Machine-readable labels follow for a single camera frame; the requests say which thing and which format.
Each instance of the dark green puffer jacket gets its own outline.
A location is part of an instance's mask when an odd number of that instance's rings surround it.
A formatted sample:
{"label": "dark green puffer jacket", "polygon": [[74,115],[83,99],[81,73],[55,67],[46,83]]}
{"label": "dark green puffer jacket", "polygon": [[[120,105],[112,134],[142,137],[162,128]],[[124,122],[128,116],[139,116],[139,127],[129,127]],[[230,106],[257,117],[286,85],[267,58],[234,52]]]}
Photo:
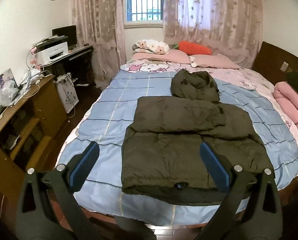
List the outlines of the dark green puffer jacket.
{"label": "dark green puffer jacket", "polygon": [[[172,97],[141,97],[122,145],[122,191],[175,205],[219,204],[219,192],[200,158],[207,142],[231,174],[234,165],[254,173],[273,170],[265,147],[243,109],[220,103],[208,72],[179,71]],[[182,183],[187,187],[178,189]]]}

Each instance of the pink bedsheet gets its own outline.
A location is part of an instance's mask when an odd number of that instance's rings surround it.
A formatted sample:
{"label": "pink bedsheet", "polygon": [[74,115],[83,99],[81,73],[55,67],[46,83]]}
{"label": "pink bedsheet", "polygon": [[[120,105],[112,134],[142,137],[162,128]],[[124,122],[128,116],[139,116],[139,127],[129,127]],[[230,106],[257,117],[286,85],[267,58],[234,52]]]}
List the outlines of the pink bedsheet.
{"label": "pink bedsheet", "polygon": [[150,71],[150,72],[164,72],[164,71],[179,71],[186,69],[189,72],[208,71],[208,73],[217,79],[226,81],[228,83],[244,87],[246,89],[255,89],[260,95],[267,98],[273,105],[273,108],[279,113],[282,120],[288,126],[292,136],[296,139],[298,145],[298,128],[295,123],[288,117],[288,115],[281,109],[278,102],[273,97],[274,85],[266,80],[259,73],[251,69],[220,69],[220,68],[201,68],[192,67],[189,64],[176,64],[170,62],[150,62],[145,60],[132,61],[126,65],[121,66],[121,69],[129,72]]}

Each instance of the wooden desk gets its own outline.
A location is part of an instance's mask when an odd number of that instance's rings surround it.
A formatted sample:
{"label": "wooden desk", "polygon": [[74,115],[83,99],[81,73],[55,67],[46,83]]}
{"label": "wooden desk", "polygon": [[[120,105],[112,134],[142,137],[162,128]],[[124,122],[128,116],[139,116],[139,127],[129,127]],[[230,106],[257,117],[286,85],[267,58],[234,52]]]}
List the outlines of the wooden desk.
{"label": "wooden desk", "polygon": [[[67,119],[52,79],[53,76],[43,78],[36,94],[34,93],[38,87],[33,85],[31,90],[25,94],[26,98],[21,98],[15,105],[8,107],[0,119],[1,135],[6,133],[5,128],[10,125],[10,121],[20,110],[25,109],[30,116],[11,152],[3,150],[0,145],[0,193],[7,197],[13,205],[17,205],[26,170],[30,167],[40,169],[54,144],[54,136]],[[43,137],[30,156],[28,163],[24,164],[25,168],[20,168],[15,163],[15,159],[21,154],[21,147],[37,125],[41,127]]]}

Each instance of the pink quilt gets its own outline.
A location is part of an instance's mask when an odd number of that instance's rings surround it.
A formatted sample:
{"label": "pink quilt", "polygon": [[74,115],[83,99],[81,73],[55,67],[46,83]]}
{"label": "pink quilt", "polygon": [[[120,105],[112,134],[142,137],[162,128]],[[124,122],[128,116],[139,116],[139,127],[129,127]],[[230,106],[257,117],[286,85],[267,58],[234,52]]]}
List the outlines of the pink quilt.
{"label": "pink quilt", "polygon": [[279,82],[274,87],[273,97],[281,109],[298,129],[298,94],[287,82]]}

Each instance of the metal bolt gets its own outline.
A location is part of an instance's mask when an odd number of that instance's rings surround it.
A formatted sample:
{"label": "metal bolt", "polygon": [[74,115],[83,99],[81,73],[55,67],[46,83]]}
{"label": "metal bolt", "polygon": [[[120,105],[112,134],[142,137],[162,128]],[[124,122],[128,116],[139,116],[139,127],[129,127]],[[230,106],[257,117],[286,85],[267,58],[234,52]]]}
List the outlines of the metal bolt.
{"label": "metal bolt", "polygon": [[34,173],[34,168],[29,168],[27,173],[30,174],[30,175],[33,174]]}
{"label": "metal bolt", "polygon": [[66,168],[66,166],[64,164],[59,164],[59,165],[57,165],[56,170],[63,171],[65,168]]}
{"label": "metal bolt", "polygon": [[234,170],[237,171],[237,172],[242,171],[242,167],[241,167],[240,165],[235,165],[233,168],[234,168]]}
{"label": "metal bolt", "polygon": [[265,169],[265,174],[270,175],[270,174],[271,174],[271,170],[268,169],[268,168],[266,168],[266,169]]}

